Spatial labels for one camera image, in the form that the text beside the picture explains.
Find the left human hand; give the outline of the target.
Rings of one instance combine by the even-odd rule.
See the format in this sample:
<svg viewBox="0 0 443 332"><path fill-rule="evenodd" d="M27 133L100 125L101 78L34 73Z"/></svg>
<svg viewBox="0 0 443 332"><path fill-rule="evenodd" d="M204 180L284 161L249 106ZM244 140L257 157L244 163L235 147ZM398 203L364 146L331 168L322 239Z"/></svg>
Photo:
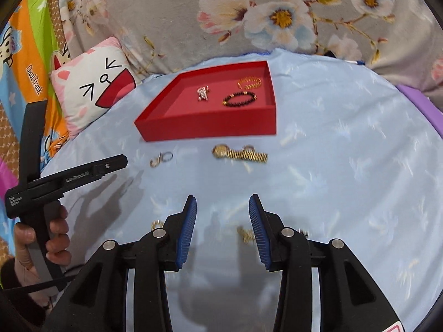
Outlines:
<svg viewBox="0 0 443 332"><path fill-rule="evenodd" d="M20 287L42 284L37 292L25 292L40 307L48 307L51 297L65 288L61 280L63 271L71 261L69 246L67 212L61 202L7 201L7 216L19 218L14 227L14 276Z"/></svg>

